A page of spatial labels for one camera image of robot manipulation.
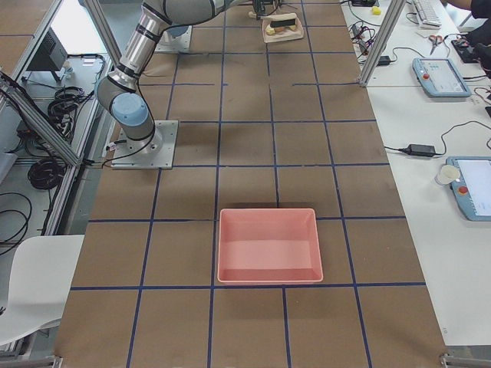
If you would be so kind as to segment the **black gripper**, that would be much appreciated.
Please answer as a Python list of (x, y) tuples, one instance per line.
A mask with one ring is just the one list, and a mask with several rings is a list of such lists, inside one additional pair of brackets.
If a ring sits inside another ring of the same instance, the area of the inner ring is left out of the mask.
[(275, 7), (276, 2), (274, 0), (252, 0), (253, 11), (256, 15), (267, 15), (268, 6)]

